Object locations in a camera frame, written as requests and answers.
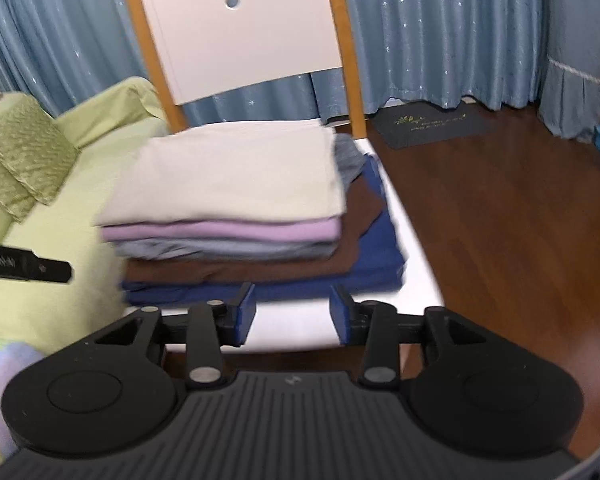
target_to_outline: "white backrest panel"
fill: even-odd
[[[176,104],[341,67],[329,0],[142,0]]]

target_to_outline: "dark brown floor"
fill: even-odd
[[[555,139],[532,108],[485,114],[494,122],[483,136],[394,151],[367,123],[369,138],[446,306],[576,377],[586,406],[571,450],[588,456],[600,444],[600,155]],[[226,361],[355,371],[361,355],[349,348]],[[411,352],[407,373],[418,367]]]

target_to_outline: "floor mat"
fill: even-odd
[[[437,142],[486,133],[489,121],[480,115],[479,105],[461,102],[445,110],[424,101],[381,108],[371,118],[373,126],[391,148]]]

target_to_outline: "chair backrest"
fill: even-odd
[[[346,0],[127,1],[174,132],[188,126],[180,104],[342,66],[353,134],[366,136]]]

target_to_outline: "sofa armrest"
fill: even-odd
[[[60,115],[56,125],[76,148],[147,117],[165,120],[154,86],[141,77],[113,85]]]

